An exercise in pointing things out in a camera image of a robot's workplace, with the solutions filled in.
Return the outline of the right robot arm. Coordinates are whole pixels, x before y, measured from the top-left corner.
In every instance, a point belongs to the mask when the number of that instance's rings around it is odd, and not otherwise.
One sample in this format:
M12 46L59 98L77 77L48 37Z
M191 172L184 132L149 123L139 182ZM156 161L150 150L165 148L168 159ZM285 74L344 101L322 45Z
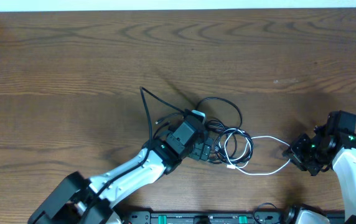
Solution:
M283 152L301 171L312 176L333 170L344 201L344 222L356 223L356 115L329 113L326 124L314 128L315 136L300 135Z

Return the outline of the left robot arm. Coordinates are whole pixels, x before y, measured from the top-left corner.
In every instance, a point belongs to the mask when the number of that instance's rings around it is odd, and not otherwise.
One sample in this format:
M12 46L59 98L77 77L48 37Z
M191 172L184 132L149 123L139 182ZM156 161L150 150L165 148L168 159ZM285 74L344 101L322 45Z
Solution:
M206 115L185 111L178 127L151 138L133 159L88 179L74 172L54 189L29 223L121 223L115 210L127 196L174 171L186 157L201 159L209 149Z

